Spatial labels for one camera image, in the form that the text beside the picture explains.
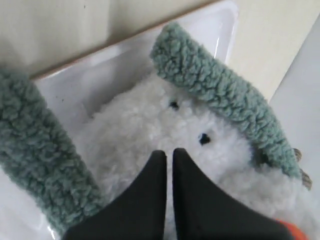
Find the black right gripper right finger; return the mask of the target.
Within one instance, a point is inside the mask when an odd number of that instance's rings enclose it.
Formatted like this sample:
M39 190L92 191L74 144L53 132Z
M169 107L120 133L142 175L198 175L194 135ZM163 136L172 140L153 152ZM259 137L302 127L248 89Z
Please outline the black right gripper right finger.
M172 161L173 206L179 240L293 240L284 224L234 199L177 148Z

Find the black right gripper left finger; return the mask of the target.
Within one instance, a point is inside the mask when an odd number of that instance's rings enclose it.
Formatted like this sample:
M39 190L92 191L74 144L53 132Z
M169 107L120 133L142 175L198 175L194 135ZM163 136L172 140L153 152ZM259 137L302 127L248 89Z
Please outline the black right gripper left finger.
M167 202L167 156L151 153L131 185L97 214L71 227L65 240L161 240Z

